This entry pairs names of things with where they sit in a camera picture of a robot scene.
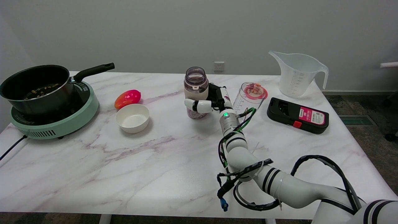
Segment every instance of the mint green induction cooktop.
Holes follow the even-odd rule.
[[[42,118],[33,118],[11,108],[11,123],[32,139],[63,138],[87,124],[99,106],[93,88],[85,83],[74,83],[72,102],[66,108]]]

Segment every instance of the robotic arm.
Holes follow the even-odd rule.
[[[312,222],[314,224],[386,224],[395,223],[398,220],[398,202],[378,200],[366,204],[356,196],[352,186],[337,164],[326,157],[320,155],[303,156],[297,161],[291,174],[271,167],[269,165],[272,163],[270,159],[262,161],[256,158],[248,151],[247,142],[242,132],[243,123],[240,124],[238,121],[239,117],[246,114],[236,114],[232,108],[226,87],[210,84],[207,100],[185,99],[184,103],[190,110],[200,113],[210,113],[213,110],[220,112],[220,125],[224,136],[219,144],[222,152],[220,160],[228,173],[219,174],[217,179],[220,186],[220,177],[228,177],[228,180],[221,186],[217,196],[221,200],[224,211],[227,211],[228,204],[223,199],[223,195],[234,188],[234,197],[239,204],[252,210],[269,210],[277,206],[281,207],[282,202],[293,208],[303,208],[316,200],[321,200]],[[226,146],[226,156],[224,155],[223,144]],[[338,172],[343,179],[346,190],[309,183],[294,177],[298,166],[308,159],[317,159]],[[277,198],[277,200],[267,205],[250,204],[245,201],[240,196],[238,187],[242,182],[250,180],[254,180],[262,191]]]

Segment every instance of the plastic measuring jug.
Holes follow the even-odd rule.
[[[326,88],[329,69],[317,59],[304,54],[285,54],[269,51],[281,68],[279,90],[286,96],[296,98],[304,94],[318,72],[324,72],[323,89]]]

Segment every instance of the marble table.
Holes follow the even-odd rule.
[[[260,83],[269,93],[244,129],[249,149],[271,158],[274,167],[290,172],[302,155],[321,154],[344,171],[365,201],[396,200],[365,153],[313,82],[299,99],[278,90],[278,76],[209,75],[227,86],[232,100],[243,82]],[[311,219],[319,202],[302,209],[256,212],[240,206],[229,192],[223,212],[216,196],[216,175],[223,171],[217,155],[222,137],[217,112],[201,120],[188,118],[183,104],[183,74],[102,73],[87,77],[98,97],[96,117],[63,139],[26,139],[0,162],[0,212],[72,212],[155,216]],[[115,123],[114,100],[138,89],[150,110],[148,127],[124,133]],[[326,111],[330,126],[320,135],[270,120],[266,109],[277,97]],[[3,154],[22,136],[9,125],[0,134]],[[318,161],[304,163],[296,177],[343,188],[340,177]],[[242,184],[248,201],[273,198],[253,181]]]

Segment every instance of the carpet floor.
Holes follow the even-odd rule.
[[[385,96],[327,96],[339,115],[369,115],[376,126],[348,127],[391,189],[398,194],[398,143],[384,139],[398,130],[398,101],[382,106]],[[100,215],[0,212],[1,224],[97,224]],[[111,224],[263,224],[260,219],[112,216]],[[277,224],[307,224],[310,220],[277,220]]]

